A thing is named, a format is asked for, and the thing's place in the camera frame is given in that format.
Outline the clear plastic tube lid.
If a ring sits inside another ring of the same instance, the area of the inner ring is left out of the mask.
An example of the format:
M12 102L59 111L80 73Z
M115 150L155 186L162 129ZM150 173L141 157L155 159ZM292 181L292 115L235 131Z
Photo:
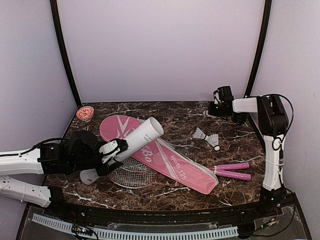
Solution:
M79 177L85 185L91 185L100 178L95 169L82 170Z

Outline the white plastic shuttlecock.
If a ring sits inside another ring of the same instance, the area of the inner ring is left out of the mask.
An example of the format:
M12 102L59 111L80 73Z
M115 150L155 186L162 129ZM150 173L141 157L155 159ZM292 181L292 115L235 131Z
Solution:
M220 150L219 145L219 135L218 134L212 134L208 137L207 142L213 147L215 151Z
M192 135L193 139L199 139L199 140L206 140L207 137L208 136L199 127L196 128L196 130Z

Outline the white cardboard shuttlecock tube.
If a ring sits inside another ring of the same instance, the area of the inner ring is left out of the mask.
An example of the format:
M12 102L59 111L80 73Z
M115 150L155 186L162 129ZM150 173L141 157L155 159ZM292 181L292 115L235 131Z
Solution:
M163 134L164 130L158 120L149 117L124 138L128 144L127 150L117 154L113 159L116 162L123 162Z

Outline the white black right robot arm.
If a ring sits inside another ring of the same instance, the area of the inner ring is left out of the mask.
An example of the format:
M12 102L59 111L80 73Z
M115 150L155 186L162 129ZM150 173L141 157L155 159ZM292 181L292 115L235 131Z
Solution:
M257 114L258 130L265 146L265 174L263 188L276 191L283 187L284 147L286 135L293 123L294 108L288 118L281 94L271 93L258 96L246 96L235 99L230 86L222 86L213 92L213 101L209 103L208 115L236 122L240 115Z

